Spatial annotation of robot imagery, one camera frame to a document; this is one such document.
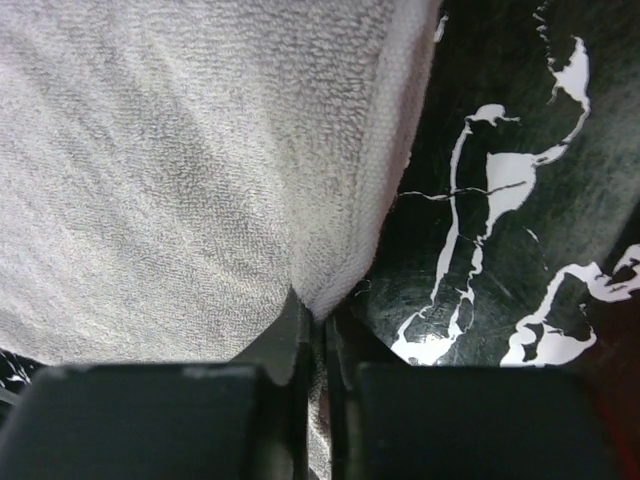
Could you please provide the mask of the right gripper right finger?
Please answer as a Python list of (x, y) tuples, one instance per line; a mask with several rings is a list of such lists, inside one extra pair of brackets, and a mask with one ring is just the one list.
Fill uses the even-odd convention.
[(557, 369), (417, 367), (346, 313), (326, 324), (336, 479), (621, 479), (624, 444)]

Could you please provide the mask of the grey towel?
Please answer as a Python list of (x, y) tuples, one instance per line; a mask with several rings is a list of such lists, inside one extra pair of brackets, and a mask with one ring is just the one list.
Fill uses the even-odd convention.
[(5, 1), (1, 344), (222, 360), (372, 264), (436, 1)]

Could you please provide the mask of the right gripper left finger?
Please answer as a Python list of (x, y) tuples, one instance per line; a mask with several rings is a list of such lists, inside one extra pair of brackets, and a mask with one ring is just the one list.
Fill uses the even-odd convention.
[(5, 479), (305, 479), (311, 318), (295, 293), (225, 363), (43, 368), (1, 431)]

